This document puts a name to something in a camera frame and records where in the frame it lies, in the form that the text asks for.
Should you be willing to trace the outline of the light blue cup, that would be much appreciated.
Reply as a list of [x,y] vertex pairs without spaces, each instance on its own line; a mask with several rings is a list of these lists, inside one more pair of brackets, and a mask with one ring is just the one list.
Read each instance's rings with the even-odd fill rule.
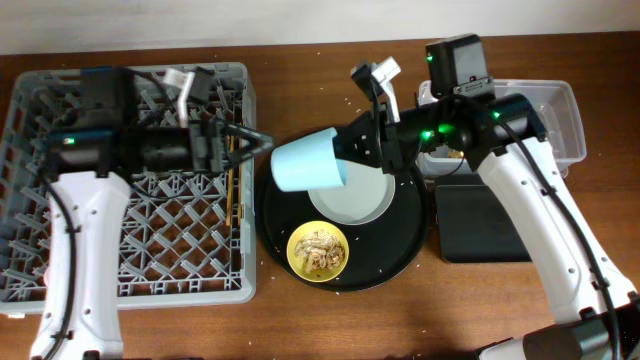
[[346,165],[334,150],[335,128],[306,135],[276,148],[271,155],[272,177],[283,192],[343,187]]

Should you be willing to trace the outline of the gold foil wrapper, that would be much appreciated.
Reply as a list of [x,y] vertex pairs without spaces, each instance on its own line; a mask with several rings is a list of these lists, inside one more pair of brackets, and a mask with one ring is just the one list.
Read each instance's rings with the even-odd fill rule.
[[464,153],[462,151],[451,150],[447,153],[447,157],[450,159],[461,159],[464,157]]

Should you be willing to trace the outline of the food scraps pile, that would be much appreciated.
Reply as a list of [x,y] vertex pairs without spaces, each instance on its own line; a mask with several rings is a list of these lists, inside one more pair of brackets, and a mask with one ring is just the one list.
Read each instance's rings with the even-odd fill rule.
[[294,255],[302,259],[304,272],[311,274],[339,268],[346,252],[337,237],[320,229],[304,235],[296,244]]

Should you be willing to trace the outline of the yellow bowl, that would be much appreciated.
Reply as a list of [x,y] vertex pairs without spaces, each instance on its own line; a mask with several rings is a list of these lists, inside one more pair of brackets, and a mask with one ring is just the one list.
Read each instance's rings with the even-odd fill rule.
[[[311,274],[307,274],[303,270],[302,259],[294,255],[294,248],[298,243],[298,241],[304,235],[320,229],[323,229],[338,238],[342,246],[345,248],[345,252],[346,252],[345,260],[339,268],[336,268],[333,271],[314,271]],[[324,221],[311,221],[299,226],[290,236],[287,242],[287,248],[286,248],[287,261],[291,269],[294,271],[294,273],[298,275],[300,278],[302,278],[303,280],[314,282],[314,283],[328,282],[329,280],[333,280],[337,278],[339,274],[345,269],[346,264],[349,260],[349,255],[350,255],[349,244],[346,239],[346,236],[342,233],[342,231],[338,227]]]

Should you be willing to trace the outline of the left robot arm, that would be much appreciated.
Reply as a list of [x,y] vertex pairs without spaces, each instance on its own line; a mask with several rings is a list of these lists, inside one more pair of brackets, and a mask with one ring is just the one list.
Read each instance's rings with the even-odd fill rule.
[[140,72],[125,67],[81,72],[82,105],[47,137],[39,177],[49,194],[51,245],[44,312],[33,359],[120,359],[117,268],[132,176],[151,172],[219,175],[266,153],[271,136],[221,115],[192,120],[190,102],[204,103],[213,80],[202,67],[169,69],[154,84],[179,88],[179,124],[161,127],[141,117],[135,85]]

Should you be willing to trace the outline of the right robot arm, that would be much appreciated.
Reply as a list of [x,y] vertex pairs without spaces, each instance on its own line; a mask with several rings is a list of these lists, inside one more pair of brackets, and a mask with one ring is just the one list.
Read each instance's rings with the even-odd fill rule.
[[393,59],[351,72],[372,107],[334,141],[344,160],[400,175],[422,152],[461,151],[511,219],[539,273],[554,324],[479,348],[476,359],[635,359],[639,294],[568,191],[544,124],[522,94],[495,93],[480,38],[426,45],[433,100],[400,110]]

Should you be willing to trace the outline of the grey dishwasher rack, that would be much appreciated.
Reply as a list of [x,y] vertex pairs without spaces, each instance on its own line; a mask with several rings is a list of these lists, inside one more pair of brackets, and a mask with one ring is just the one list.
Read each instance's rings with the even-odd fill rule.
[[[76,70],[19,75],[1,133],[1,310],[24,316],[44,308],[50,210],[38,179],[45,139],[81,104]],[[256,287],[254,165],[242,164],[243,218],[238,223],[234,169],[232,226],[227,175],[134,177],[122,225],[117,305],[122,310],[244,303]]]

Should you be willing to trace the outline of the gold chopstick left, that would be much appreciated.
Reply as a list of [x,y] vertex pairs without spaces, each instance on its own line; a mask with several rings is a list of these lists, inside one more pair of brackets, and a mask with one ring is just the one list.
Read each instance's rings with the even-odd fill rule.
[[[235,138],[231,135],[228,136],[230,152],[235,150]],[[227,175],[227,204],[226,204],[226,220],[225,224],[227,227],[232,226],[232,211],[233,211],[233,192],[234,192],[234,168],[231,168],[228,171]]]

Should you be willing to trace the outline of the grey plate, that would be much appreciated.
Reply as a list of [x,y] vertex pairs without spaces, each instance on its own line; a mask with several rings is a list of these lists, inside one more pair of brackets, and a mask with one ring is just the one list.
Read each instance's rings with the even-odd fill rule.
[[313,206],[343,225],[363,225],[380,217],[395,195],[395,177],[354,162],[345,162],[346,185],[308,192]]

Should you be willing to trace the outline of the round black tray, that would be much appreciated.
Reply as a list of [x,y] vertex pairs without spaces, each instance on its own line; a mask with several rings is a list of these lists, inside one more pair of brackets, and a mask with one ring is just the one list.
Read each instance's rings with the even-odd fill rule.
[[327,291],[358,291],[379,286],[401,273],[422,249],[428,237],[429,205],[426,185],[413,168],[395,177],[395,195],[389,208],[363,225],[343,225],[324,217],[311,203],[308,191],[283,192],[273,177],[270,159],[260,169],[256,195],[257,228],[274,260],[301,281],[289,266],[287,242],[301,225],[324,221],[338,227],[349,244],[345,269],[333,280],[306,281]]

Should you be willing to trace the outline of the black rectangular tray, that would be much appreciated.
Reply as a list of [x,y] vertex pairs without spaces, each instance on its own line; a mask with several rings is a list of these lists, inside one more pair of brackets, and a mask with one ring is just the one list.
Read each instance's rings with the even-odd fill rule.
[[434,196],[443,260],[503,263],[531,260],[503,206],[476,174],[435,180]]

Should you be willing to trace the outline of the clear plastic bin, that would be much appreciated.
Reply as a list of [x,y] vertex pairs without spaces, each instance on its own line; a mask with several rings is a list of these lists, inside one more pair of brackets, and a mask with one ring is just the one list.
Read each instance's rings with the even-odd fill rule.
[[[563,177],[569,167],[581,162],[587,155],[586,141],[579,108],[571,86],[560,80],[516,80],[495,81],[497,97],[519,93],[528,98],[547,130],[547,138],[553,156]],[[471,174],[466,162],[449,156],[450,149],[440,146],[431,153],[421,153],[417,166],[426,177],[437,177],[453,171],[456,174]]]

